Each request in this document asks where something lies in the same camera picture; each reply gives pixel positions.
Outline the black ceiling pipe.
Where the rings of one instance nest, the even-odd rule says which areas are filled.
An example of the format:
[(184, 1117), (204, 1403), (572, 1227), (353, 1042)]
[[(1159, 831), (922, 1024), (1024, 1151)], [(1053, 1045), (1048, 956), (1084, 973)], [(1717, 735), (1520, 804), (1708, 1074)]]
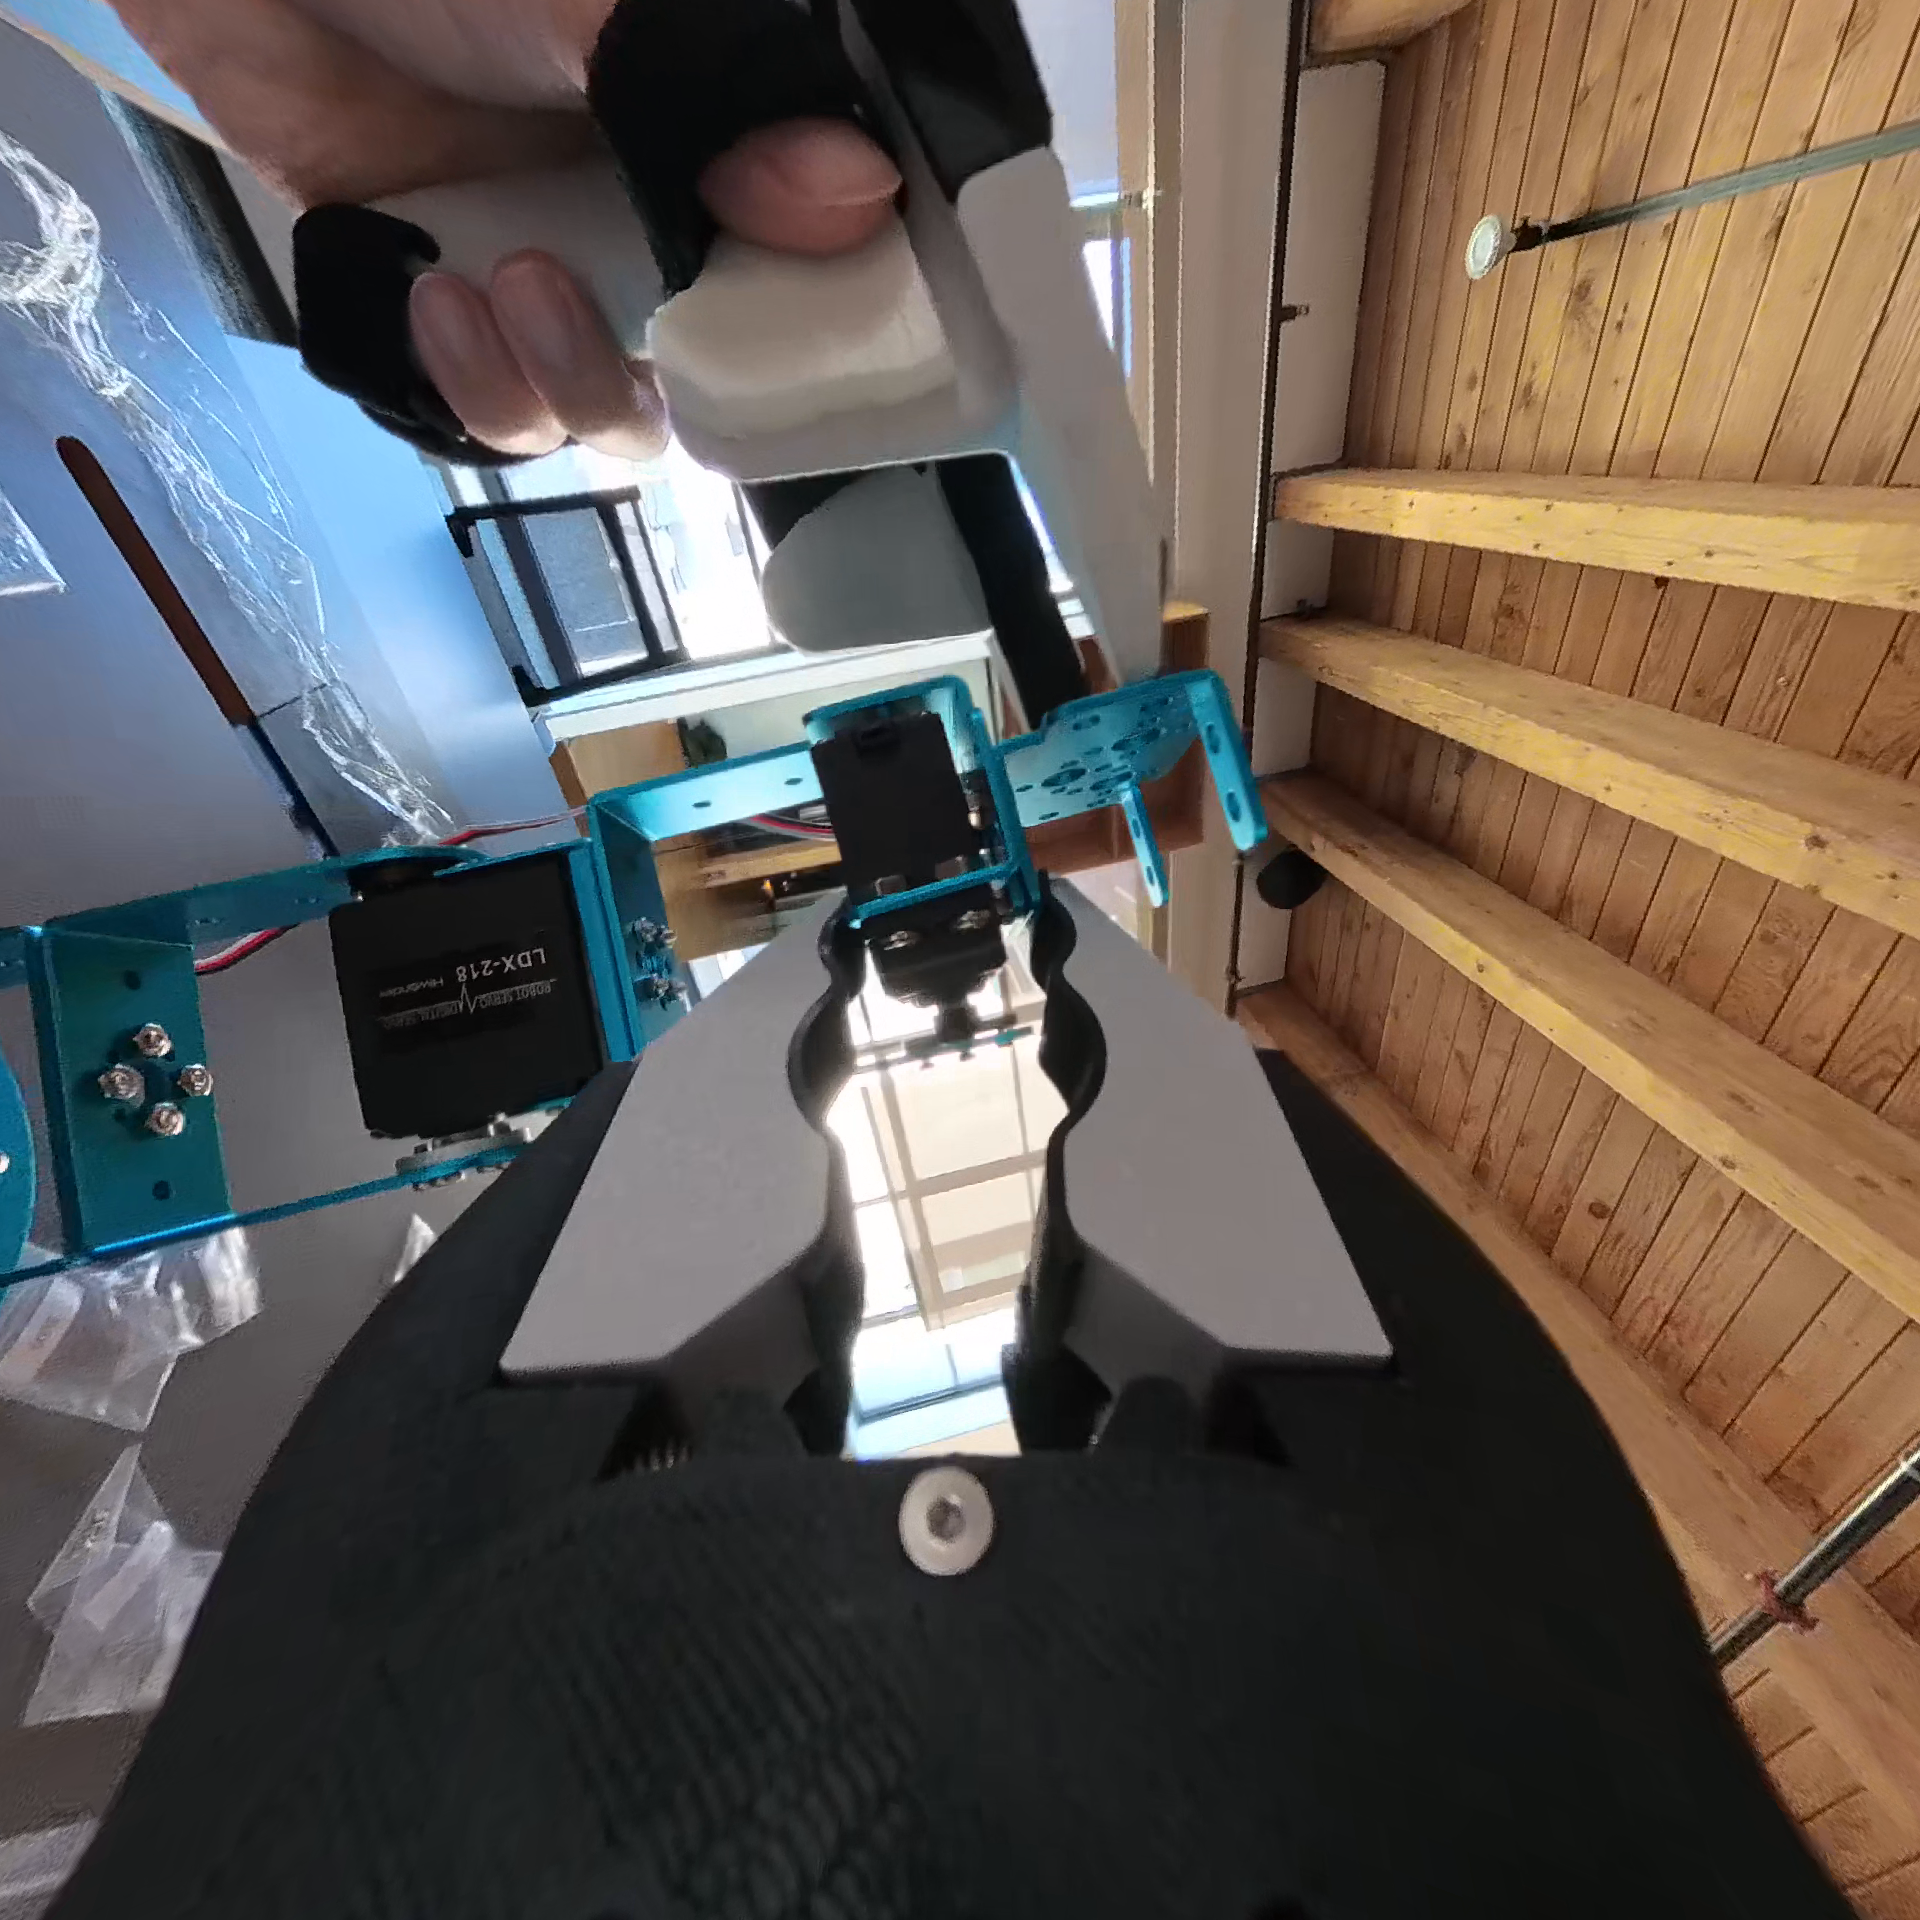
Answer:
[(1239, 680), (1239, 733), (1247, 754), (1256, 742), (1256, 672), (1258, 672), (1258, 628), (1263, 619), (1263, 562), (1266, 562), (1266, 528), (1272, 520), (1272, 490), (1274, 459), (1272, 439), (1278, 421), (1280, 394), (1280, 342), (1286, 326), (1286, 247), (1288, 247), (1288, 197), (1294, 163), (1298, 149), (1298, 109), (1300, 83), (1304, 70), (1304, 48), (1309, 36), (1312, 2), (1286, 5), (1286, 44), (1280, 96), (1280, 150), (1274, 173), (1274, 205), (1269, 247), (1269, 276), (1263, 298), (1263, 335), (1262, 335), (1262, 388), (1258, 388), (1258, 430), (1256, 455), (1258, 469), (1254, 479), (1254, 534), (1253, 534), (1253, 579), (1246, 599), (1244, 619), (1244, 662)]

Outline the blue toy robot arm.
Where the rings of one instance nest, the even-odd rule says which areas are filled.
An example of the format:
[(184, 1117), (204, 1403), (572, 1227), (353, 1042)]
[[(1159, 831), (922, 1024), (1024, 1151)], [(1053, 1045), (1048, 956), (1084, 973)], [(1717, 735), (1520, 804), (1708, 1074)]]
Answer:
[[(385, 848), (4, 928), (45, 1134), (39, 1154), (4, 1070), (4, 1285), (511, 1164), (527, 1117), (684, 1019), (655, 852), (697, 831), (817, 808), (845, 888), (829, 926), (858, 940), (890, 998), (930, 1007), (920, 1050), (972, 1053), (972, 996), (1048, 888), (1033, 837), (1117, 808), (1162, 904), (1144, 791), (1193, 754), (1253, 852), (1269, 828), (1218, 675), (1094, 692), (1006, 742), (938, 677), (810, 711), (794, 742), (598, 791), (582, 835), (551, 846)], [(301, 923), (327, 926), (360, 1120), (414, 1150), (365, 1183), (242, 1212), (200, 990)]]

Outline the small clear parts bag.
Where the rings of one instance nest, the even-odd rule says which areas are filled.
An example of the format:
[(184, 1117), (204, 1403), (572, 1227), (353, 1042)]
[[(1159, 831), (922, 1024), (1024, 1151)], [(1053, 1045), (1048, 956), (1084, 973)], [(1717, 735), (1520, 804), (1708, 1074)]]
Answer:
[(153, 1714), (218, 1558), (181, 1541), (126, 1446), (26, 1596), (45, 1654), (23, 1725)]
[(1, 1400), (142, 1432), (181, 1357), (257, 1308), (244, 1230), (18, 1282), (1, 1306)]

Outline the metal ceiling rod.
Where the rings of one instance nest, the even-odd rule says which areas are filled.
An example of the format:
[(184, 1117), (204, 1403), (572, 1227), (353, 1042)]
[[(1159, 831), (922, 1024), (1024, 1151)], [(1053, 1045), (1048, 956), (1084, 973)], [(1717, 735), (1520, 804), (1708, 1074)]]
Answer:
[(1864, 167), (1877, 159), (1893, 159), (1917, 149), (1917, 122), (1884, 127), (1871, 135), (1855, 135), (1829, 146), (1810, 149), (1780, 159), (1765, 159), (1746, 164), (1733, 173), (1708, 176), (1662, 194), (1645, 194), (1628, 204), (1593, 208), (1559, 221), (1520, 221), (1510, 224), (1518, 236), (1518, 252), (1533, 252), (1550, 244), (1606, 232), (1632, 224), (1657, 224), (1676, 212), (1704, 208), (1711, 204), (1737, 200), (1749, 194), (1766, 192), (1783, 186), (1799, 186), (1804, 180), (1839, 173)]
[(1754, 1602), (1711, 1634), (1710, 1653), (1719, 1669), (1740, 1661), (1770, 1631), (1784, 1628), (1804, 1634), (1813, 1630), (1810, 1597), (1847, 1570), (1917, 1501), (1917, 1446), (1909, 1451), (1854, 1501), (1784, 1572), (1754, 1575)]

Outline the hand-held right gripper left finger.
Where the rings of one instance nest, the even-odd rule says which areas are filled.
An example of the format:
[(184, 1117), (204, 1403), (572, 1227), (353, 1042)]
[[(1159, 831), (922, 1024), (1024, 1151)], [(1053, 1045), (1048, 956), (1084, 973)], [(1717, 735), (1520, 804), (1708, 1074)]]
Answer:
[(636, 1062), (518, 1323), (517, 1384), (660, 1389), (685, 1423), (778, 1407), (848, 1439), (863, 1263), (840, 1142), (866, 954), (817, 902)]

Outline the person's left hand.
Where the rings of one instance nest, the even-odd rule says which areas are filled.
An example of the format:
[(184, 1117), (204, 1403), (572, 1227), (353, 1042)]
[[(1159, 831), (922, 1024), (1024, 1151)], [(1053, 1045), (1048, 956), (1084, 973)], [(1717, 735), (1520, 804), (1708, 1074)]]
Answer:
[[(586, 76), (609, 2), (117, 2), (150, 60), (272, 192), (368, 205), (430, 186), (562, 167), (592, 150)], [(895, 210), (894, 157), (838, 117), (756, 127), (700, 197), (761, 248), (833, 256)], [(469, 437), (511, 458), (572, 442), (648, 461), (666, 444), (653, 368), (551, 256), (409, 295), (417, 368)]]

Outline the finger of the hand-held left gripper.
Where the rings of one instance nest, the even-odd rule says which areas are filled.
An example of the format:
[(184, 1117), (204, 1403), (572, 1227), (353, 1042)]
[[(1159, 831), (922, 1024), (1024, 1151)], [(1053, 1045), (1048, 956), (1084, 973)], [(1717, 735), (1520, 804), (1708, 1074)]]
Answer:
[(1013, 352), (1024, 485), (1116, 680), (1149, 680), (1161, 672), (1161, 508), (1053, 149), (972, 176), (960, 229)]
[(989, 632), (1028, 724), (1088, 694), (1040, 534), (1004, 458), (745, 486), (775, 631), (805, 654)]

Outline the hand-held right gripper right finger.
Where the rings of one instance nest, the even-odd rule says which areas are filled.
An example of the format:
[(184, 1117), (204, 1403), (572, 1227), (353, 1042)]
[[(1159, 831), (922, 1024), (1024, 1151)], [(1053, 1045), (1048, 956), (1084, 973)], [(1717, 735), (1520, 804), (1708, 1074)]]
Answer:
[(1018, 1448), (1088, 1448), (1146, 1380), (1208, 1415), (1247, 1375), (1382, 1368), (1386, 1330), (1237, 1024), (1068, 883), (1025, 964), (1063, 1117), (1016, 1294)]

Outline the crumpled clear plastic wrap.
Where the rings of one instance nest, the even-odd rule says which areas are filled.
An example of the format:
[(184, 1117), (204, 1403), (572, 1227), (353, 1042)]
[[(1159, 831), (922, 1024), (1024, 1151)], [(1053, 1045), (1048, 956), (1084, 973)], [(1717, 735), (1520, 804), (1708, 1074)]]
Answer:
[(430, 782), (378, 739), (327, 635), (320, 576), (297, 539), (249, 411), (104, 252), (77, 187), (1, 135), (4, 199), (31, 236), (4, 237), (4, 314), (20, 322), (127, 437), (184, 547), (217, 586), (212, 637), (239, 692), (289, 727), (311, 771), (309, 806), (342, 803), (372, 846), (423, 846), (453, 820)]

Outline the grey desk with wood edge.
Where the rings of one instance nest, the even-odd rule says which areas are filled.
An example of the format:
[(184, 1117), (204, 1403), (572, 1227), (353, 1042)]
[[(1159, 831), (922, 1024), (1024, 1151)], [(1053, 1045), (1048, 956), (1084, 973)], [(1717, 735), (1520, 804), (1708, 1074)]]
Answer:
[(858, 692), (965, 677), (991, 664), (984, 631), (833, 654), (792, 650), (734, 655), (589, 687), (529, 711), (551, 746), (584, 735), (728, 714), (742, 707), (815, 707)]

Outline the black slatted chair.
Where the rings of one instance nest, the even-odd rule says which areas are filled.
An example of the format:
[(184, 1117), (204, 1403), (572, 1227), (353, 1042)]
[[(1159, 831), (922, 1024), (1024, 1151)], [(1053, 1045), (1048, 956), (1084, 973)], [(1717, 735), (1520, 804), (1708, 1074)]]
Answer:
[(636, 486), (492, 499), (446, 528), (525, 709), (689, 664)]

